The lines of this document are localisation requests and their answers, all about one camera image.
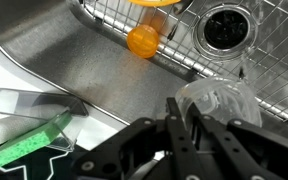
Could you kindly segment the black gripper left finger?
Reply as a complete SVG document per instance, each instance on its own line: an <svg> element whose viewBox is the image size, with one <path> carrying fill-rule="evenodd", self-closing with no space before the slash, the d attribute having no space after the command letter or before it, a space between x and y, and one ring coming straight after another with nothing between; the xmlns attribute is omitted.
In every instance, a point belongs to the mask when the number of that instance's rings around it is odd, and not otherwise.
<svg viewBox="0 0 288 180"><path fill-rule="evenodd" d="M196 149L185 130L174 98L166 100L164 119L139 118L72 165L78 180L127 180L156 152L165 151L164 176L174 180L203 180L204 174Z"/></svg>

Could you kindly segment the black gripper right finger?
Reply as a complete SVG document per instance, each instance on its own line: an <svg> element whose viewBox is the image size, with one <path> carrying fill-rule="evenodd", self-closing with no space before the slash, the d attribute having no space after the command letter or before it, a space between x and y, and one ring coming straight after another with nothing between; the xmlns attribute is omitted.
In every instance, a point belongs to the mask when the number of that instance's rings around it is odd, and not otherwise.
<svg viewBox="0 0 288 180"><path fill-rule="evenodd" d="M242 119L223 125L195 104L188 118L196 150L211 150L227 180L288 180L288 138Z"/></svg>

